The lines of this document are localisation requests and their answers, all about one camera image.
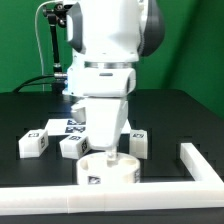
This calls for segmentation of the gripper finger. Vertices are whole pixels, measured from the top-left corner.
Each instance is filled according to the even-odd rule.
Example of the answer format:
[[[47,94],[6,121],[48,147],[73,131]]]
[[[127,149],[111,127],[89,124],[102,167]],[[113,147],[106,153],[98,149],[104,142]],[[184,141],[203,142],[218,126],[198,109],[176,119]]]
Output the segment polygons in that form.
[[[113,147],[106,151],[107,163],[112,164],[117,160],[117,147]]]

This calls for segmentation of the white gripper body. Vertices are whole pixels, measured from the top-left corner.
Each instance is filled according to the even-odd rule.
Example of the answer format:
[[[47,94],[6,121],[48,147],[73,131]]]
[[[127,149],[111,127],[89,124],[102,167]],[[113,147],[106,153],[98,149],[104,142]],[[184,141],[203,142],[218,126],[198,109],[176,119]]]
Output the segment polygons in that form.
[[[76,122],[86,122],[89,144],[95,150],[117,146],[128,116],[125,98],[85,98],[71,106]]]

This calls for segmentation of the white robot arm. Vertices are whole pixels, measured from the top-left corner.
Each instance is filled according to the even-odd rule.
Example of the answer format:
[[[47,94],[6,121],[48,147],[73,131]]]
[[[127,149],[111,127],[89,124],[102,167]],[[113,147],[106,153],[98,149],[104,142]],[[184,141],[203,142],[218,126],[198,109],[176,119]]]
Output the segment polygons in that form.
[[[64,0],[67,41],[73,48],[68,91],[78,98],[75,120],[89,145],[114,161],[136,86],[133,65],[158,49],[165,35],[157,0]]]

